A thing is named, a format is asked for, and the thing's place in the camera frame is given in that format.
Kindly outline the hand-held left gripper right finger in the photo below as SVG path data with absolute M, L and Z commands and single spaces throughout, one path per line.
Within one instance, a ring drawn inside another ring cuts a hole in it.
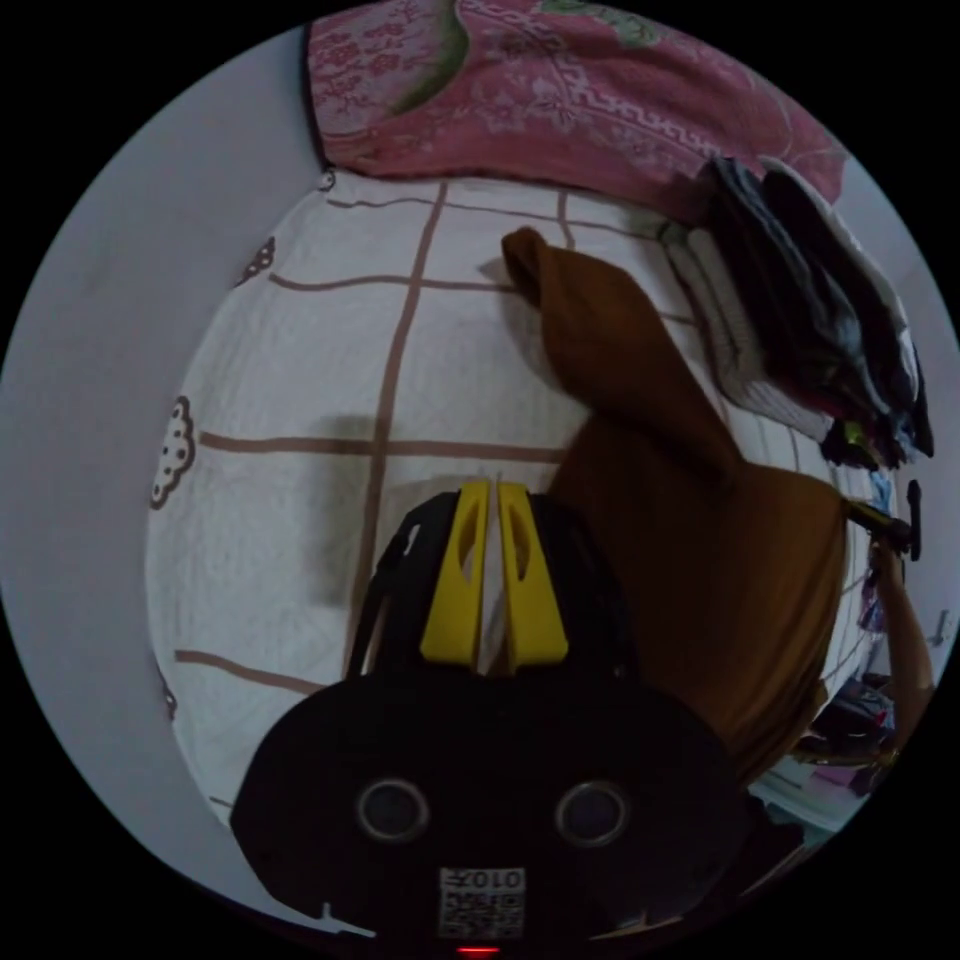
M 557 665 L 568 639 L 532 497 L 521 484 L 499 482 L 497 501 L 508 669 Z

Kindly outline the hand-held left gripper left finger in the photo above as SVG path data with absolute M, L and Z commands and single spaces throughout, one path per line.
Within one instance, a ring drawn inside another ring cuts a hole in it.
M 490 495 L 488 481 L 470 481 L 453 504 L 419 645 L 430 664 L 466 669 L 478 665 Z

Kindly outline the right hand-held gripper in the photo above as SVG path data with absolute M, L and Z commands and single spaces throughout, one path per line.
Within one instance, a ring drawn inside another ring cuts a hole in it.
M 875 541 L 886 543 L 899 555 L 914 558 L 914 529 L 911 524 L 860 500 L 846 500 L 845 511 L 847 519 L 871 533 Z

